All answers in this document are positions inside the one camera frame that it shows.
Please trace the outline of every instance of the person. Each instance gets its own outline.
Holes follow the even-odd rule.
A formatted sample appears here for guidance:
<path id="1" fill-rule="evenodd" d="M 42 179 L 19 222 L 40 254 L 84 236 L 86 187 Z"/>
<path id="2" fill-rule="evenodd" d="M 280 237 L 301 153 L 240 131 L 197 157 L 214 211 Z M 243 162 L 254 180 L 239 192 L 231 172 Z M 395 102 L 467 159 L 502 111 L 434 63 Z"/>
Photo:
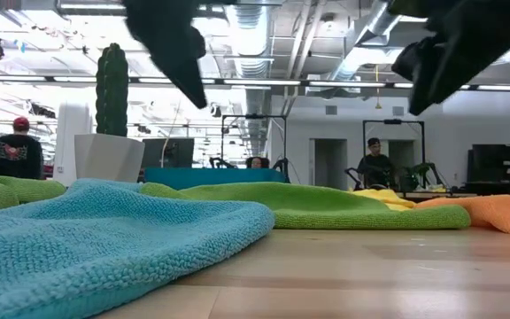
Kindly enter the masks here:
<path id="1" fill-rule="evenodd" d="M 13 134 L 0 137 L 0 175 L 18 178 L 43 178 L 43 148 L 28 135 L 30 123 L 19 117 L 13 122 Z"/>
<path id="2" fill-rule="evenodd" d="M 252 157 L 245 161 L 245 166 L 247 166 L 247 168 L 269 168 L 271 166 L 271 161 L 266 158 Z"/>
<path id="3" fill-rule="evenodd" d="M 369 153 L 358 165 L 359 179 L 365 187 L 382 185 L 390 187 L 392 184 L 394 167 L 389 158 L 381 154 L 381 141 L 377 137 L 367 140 Z"/>

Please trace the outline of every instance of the cactus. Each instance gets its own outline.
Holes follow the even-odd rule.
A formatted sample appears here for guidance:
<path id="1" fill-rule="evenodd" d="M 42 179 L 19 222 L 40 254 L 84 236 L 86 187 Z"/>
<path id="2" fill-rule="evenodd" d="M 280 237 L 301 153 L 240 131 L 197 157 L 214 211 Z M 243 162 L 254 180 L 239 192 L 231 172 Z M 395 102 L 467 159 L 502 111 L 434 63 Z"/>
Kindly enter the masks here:
<path id="1" fill-rule="evenodd" d="M 97 133 L 127 136 L 129 75 L 125 51 L 112 43 L 97 64 Z"/>

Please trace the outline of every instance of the yellow towel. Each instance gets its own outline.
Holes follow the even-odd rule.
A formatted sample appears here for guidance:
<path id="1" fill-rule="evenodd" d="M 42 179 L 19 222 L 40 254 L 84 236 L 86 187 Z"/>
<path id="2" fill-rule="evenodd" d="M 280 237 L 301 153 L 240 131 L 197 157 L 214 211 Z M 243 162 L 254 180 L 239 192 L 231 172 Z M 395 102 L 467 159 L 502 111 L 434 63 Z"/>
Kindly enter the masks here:
<path id="1" fill-rule="evenodd" d="M 399 212 L 412 209 L 416 206 L 414 202 L 400 198 L 393 190 L 363 190 L 354 191 L 352 194 L 381 200 L 390 209 Z"/>

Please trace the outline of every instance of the plant pot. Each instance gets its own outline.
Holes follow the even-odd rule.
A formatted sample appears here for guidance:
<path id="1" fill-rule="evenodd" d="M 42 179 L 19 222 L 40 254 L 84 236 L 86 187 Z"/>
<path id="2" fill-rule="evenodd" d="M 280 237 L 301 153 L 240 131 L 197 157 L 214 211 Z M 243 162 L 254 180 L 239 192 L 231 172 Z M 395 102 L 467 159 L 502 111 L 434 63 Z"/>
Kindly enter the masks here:
<path id="1" fill-rule="evenodd" d="M 136 183 L 145 144 L 103 134 L 74 136 L 76 176 Z"/>

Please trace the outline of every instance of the white column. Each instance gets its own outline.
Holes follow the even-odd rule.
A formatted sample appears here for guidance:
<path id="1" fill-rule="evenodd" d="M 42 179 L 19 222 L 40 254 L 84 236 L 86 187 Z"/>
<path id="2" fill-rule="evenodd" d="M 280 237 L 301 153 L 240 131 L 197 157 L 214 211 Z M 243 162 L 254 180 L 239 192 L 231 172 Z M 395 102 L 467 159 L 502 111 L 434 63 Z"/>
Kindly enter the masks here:
<path id="1" fill-rule="evenodd" d="M 93 118 L 88 102 L 67 100 L 58 109 L 57 146 L 53 179 L 65 186 L 76 181 L 74 136 L 92 133 Z"/>

